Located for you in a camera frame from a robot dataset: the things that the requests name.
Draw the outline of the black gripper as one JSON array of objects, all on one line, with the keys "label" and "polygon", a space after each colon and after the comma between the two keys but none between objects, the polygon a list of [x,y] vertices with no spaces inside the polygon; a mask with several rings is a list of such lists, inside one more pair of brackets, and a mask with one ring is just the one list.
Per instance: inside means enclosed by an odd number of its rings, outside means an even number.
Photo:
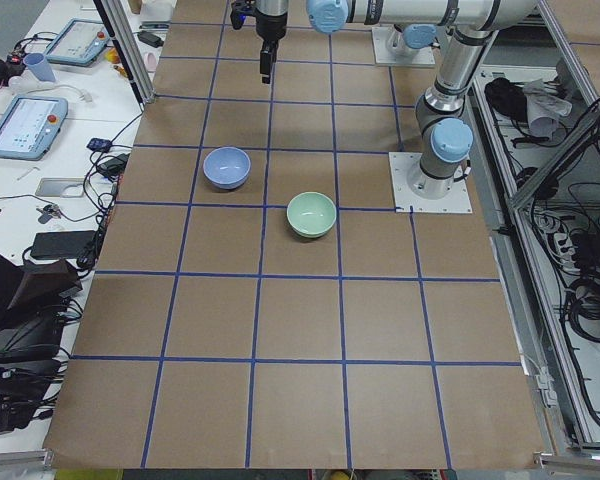
[{"label": "black gripper", "polygon": [[256,31],[263,40],[259,58],[261,81],[270,84],[275,50],[286,35],[286,0],[256,1]]}]

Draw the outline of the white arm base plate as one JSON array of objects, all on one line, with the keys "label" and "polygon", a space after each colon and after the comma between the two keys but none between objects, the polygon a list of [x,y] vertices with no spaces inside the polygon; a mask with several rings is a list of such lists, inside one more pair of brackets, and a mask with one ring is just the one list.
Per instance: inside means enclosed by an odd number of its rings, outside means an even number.
[{"label": "white arm base plate", "polygon": [[388,154],[397,213],[471,214],[473,212],[463,170],[456,168],[446,180],[425,175],[419,152]]},{"label": "white arm base plate", "polygon": [[372,41],[374,47],[375,62],[384,66],[402,66],[414,68],[433,68],[435,59],[430,47],[426,47],[414,55],[397,56],[387,46],[387,40],[391,36],[393,25],[376,26],[372,28]]}]

